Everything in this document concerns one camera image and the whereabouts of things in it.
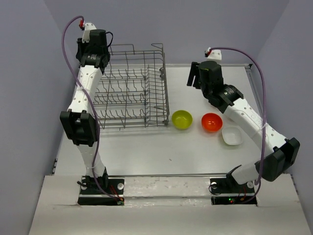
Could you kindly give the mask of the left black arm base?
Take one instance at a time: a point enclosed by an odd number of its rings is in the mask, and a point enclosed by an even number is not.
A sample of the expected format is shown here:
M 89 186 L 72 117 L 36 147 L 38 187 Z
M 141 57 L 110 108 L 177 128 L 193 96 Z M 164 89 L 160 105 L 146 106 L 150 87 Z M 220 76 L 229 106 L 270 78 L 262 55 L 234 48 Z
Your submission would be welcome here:
M 123 206 L 125 179 L 123 178 L 108 178 L 108 185 L 102 185 L 99 181 L 98 187 L 96 182 L 89 176 L 82 176 L 80 181 L 77 181 L 80 186 L 77 203 L 81 206 Z

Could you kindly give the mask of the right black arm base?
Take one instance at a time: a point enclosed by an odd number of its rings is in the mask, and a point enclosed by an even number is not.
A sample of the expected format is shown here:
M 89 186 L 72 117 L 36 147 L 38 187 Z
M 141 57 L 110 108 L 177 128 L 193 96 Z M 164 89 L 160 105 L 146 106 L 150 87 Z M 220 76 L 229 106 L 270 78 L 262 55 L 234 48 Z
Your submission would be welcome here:
M 253 182 L 228 186 L 226 178 L 210 178 L 208 190 L 212 205 L 257 205 Z

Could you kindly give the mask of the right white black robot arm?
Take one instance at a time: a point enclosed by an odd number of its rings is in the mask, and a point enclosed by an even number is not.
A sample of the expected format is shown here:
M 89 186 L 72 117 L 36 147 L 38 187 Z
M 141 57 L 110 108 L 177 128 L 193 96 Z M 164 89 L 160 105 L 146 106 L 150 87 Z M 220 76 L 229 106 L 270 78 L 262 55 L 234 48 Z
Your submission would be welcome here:
M 294 164 L 300 142 L 288 139 L 264 122 L 235 86 L 224 83 L 222 67 L 217 62 L 193 62 L 187 85 L 200 89 L 204 98 L 234 121 L 264 155 L 261 160 L 239 165 L 227 173 L 225 186 L 229 191 L 236 192 L 258 178 L 273 182 Z

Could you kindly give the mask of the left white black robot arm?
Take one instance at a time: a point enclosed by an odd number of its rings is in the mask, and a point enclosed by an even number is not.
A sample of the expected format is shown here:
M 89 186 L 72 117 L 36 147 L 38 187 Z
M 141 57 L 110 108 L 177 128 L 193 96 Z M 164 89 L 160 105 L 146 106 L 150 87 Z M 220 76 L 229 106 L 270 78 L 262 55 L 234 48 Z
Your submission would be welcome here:
M 60 114 L 65 134 L 77 146 L 85 164 L 82 186 L 97 193 L 104 193 L 109 185 L 106 167 L 98 153 L 100 127 L 93 104 L 96 88 L 110 61 L 107 34 L 91 23 L 85 26 L 83 36 L 77 40 L 76 58 L 80 63 L 75 76 L 77 88 L 68 109 Z

